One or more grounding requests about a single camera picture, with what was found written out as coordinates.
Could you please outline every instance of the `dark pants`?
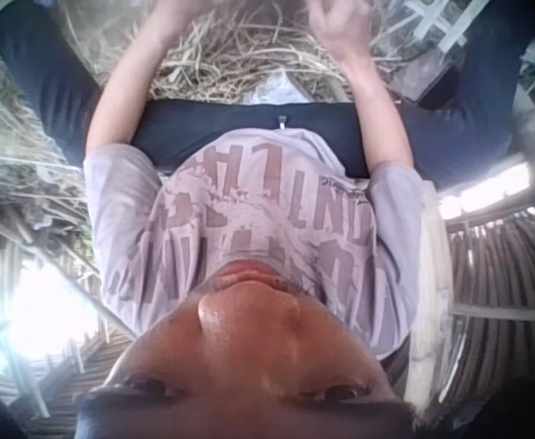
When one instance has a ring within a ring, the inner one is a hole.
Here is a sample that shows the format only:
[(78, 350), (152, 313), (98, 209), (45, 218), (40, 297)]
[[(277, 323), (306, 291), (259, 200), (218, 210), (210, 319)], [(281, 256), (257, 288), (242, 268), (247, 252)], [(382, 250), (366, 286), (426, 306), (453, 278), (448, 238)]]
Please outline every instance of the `dark pants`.
[[(520, 0), (497, 0), (490, 9), (493, 19), (469, 43), (448, 108), (436, 112), (408, 104), (399, 108), (417, 169), (438, 187), (477, 177), (508, 152), (519, 57), (533, 27), (526, 25), (530, 18)], [(0, 14), (0, 55), (46, 134), (72, 165), (81, 166), (101, 91), (48, 12), (28, 0), (6, 7)], [(242, 106), (155, 101), (147, 104), (132, 145), (158, 169), (170, 171), (228, 131), (277, 128), (281, 115), (287, 116), (290, 128), (320, 134), (349, 177), (369, 176), (352, 103)]]

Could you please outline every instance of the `lips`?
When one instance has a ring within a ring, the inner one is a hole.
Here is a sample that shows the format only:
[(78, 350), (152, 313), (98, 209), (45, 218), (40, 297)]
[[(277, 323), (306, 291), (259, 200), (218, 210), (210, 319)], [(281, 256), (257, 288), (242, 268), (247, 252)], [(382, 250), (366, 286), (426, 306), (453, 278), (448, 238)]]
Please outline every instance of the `lips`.
[(222, 269), (216, 273), (217, 277), (240, 274), (245, 272), (254, 272), (261, 274), (269, 274), (271, 276), (278, 276), (279, 273), (276, 272), (270, 265), (259, 262), (259, 261), (235, 261), (228, 263)]
[(271, 266), (263, 262), (231, 262), (220, 270), (213, 280), (215, 291), (226, 290), (243, 282), (259, 282), (274, 290), (293, 295), (303, 293), (298, 285), (284, 279)]

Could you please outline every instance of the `gray t-shirt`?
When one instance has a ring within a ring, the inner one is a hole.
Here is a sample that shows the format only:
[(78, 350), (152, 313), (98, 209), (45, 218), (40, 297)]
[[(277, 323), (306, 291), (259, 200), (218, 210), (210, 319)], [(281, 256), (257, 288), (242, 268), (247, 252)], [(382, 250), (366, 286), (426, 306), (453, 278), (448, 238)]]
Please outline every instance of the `gray t-shirt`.
[(317, 134), (223, 135), (162, 183), (129, 145), (84, 163), (102, 297), (141, 334), (226, 263), (256, 259), (301, 285), (379, 359), (418, 301), (423, 182), (387, 163), (369, 186)]

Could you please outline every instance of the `leg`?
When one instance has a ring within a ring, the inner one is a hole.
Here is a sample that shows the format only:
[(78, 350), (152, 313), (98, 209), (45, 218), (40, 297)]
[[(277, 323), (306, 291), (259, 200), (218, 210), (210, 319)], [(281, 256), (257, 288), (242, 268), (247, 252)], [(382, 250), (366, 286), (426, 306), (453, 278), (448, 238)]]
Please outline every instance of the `leg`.
[(520, 56), (535, 36), (535, 16), (524, 0), (495, 0), (479, 19), (452, 105), (401, 107), (418, 170), (438, 187), (479, 176), (510, 145)]
[(0, 12), (0, 55), (46, 134), (72, 165), (81, 166), (100, 90), (48, 11), (28, 0), (6, 6)]

